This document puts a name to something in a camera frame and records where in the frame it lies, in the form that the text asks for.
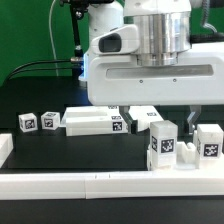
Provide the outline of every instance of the white cube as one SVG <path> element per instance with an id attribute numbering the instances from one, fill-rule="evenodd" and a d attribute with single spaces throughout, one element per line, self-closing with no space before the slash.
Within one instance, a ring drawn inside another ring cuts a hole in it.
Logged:
<path id="1" fill-rule="evenodd" d="M 150 124 L 151 164 L 154 169 L 176 164 L 177 125 L 170 121 Z"/>
<path id="2" fill-rule="evenodd" d="M 223 130 L 218 124 L 200 124 L 197 127 L 196 167 L 212 168 L 222 155 Z"/>
<path id="3" fill-rule="evenodd" d="M 33 114 L 21 114 L 19 115 L 19 126 L 23 132 L 36 131 L 37 117 Z"/>
<path id="4" fill-rule="evenodd" d="M 46 112 L 41 116 L 42 129 L 56 130 L 60 126 L 60 113 Z"/>

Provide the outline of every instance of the table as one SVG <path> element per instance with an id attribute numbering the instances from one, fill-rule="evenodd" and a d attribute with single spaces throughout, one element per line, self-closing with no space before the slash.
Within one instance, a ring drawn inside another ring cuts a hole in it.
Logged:
<path id="1" fill-rule="evenodd" d="M 15 144 L 1 175 L 146 170 L 145 134 L 67 138 L 64 129 L 22 133 L 18 127 L 21 113 L 34 112 L 40 121 L 46 111 L 63 115 L 67 106 L 87 105 L 86 89 L 70 77 L 16 78 L 0 88 L 0 133 L 12 133 Z M 159 109 L 179 123 L 187 113 L 186 107 Z M 223 124 L 223 107 L 204 111 L 202 118 L 214 112 Z M 0 201 L 0 223 L 222 223 L 223 207 L 223 196 Z"/>

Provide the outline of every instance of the metal cylinder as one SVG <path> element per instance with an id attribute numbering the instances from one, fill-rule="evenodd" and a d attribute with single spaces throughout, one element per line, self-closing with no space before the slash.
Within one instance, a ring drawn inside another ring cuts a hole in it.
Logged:
<path id="1" fill-rule="evenodd" d="M 140 66 L 168 66 L 177 63 L 177 53 L 190 49 L 190 12 L 134 16 L 140 48 L 136 52 Z"/>

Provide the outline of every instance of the wire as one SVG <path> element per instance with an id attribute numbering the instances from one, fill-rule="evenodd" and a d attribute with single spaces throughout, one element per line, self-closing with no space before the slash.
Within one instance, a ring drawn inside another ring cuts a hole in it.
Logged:
<path id="1" fill-rule="evenodd" d="M 17 67 L 16 69 L 14 69 L 11 73 L 17 72 L 23 68 L 32 66 L 32 65 L 40 65 L 40 64 L 55 64 L 55 63 L 71 63 L 70 59 L 63 59 L 63 60 L 42 60 L 42 61 L 34 61 L 34 62 L 29 62 L 27 64 L 21 65 L 19 67 Z"/>
<path id="2" fill-rule="evenodd" d="M 203 0 L 201 26 L 205 29 L 211 30 L 213 33 L 217 33 L 216 28 L 208 23 L 209 12 L 210 12 L 210 0 Z"/>
<path id="3" fill-rule="evenodd" d="M 67 67 L 67 68 L 34 68 L 34 69 L 25 69 L 25 70 L 19 70 L 13 73 L 10 73 L 10 75 L 7 76 L 7 78 L 3 82 L 3 86 L 15 75 L 19 73 L 24 73 L 24 72 L 33 72 L 33 71 L 55 71 L 55 70 L 70 70 L 73 69 L 74 67 Z"/>
<path id="4" fill-rule="evenodd" d="M 33 65 L 40 65 L 40 64 L 55 64 L 55 63 L 71 63 L 71 60 L 69 59 L 65 59 L 65 60 L 45 60 L 45 61 L 35 61 L 35 62 L 30 62 L 30 63 L 27 63 L 27 64 L 24 64 L 24 65 L 21 65 L 19 67 L 17 67 L 16 69 L 14 69 L 12 72 L 10 72 L 6 78 L 5 78 L 5 81 L 3 82 L 3 85 L 4 83 L 7 83 L 8 80 L 13 76 L 13 74 L 17 74 L 19 73 L 22 69 L 24 68 L 27 68 L 29 66 L 33 66 Z"/>
<path id="5" fill-rule="evenodd" d="M 57 0 L 53 0 L 53 2 L 51 4 L 50 12 L 49 12 L 49 20 L 48 20 L 49 33 L 50 33 L 50 39 L 51 39 L 51 47 L 52 47 L 54 60 L 57 60 L 57 54 L 56 54 L 56 50 L 55 50 L 54 37 L 53 37 L 53 33 L 52 33 L 52 15 L 53 15 L 53 11 L 54 11 L 56 3 L 57 3 Z M 57 69 L 56 69 L 56 75 L 59 76 L 59 72 Z"/>

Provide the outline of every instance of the green wall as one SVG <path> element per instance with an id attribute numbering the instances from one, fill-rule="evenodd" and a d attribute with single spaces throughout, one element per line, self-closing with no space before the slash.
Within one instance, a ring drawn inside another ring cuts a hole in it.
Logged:
<path id="1" fill-rule="evenodd" d="M 0 0 L 0 84 L 6 75 L 17 66 L 36 60 L 53 59 L 48 14 L 52 0 Z M 224 32 L 224 9 L 213 9 L 211 22 Z M 192 13 L 192 33 L 200 33 L 201 12 Z M 57 56 L 60 59 L 73 55 L 73 35 L 68 5 L 56 6 L 53 14 L 53 34 Z M 88 19 L 80 23 L 84 50 L 88 48 Z M 55 75 L 55 72 L 32 73 Z M 69 75 L 60 71 L 60 75 Z"/>

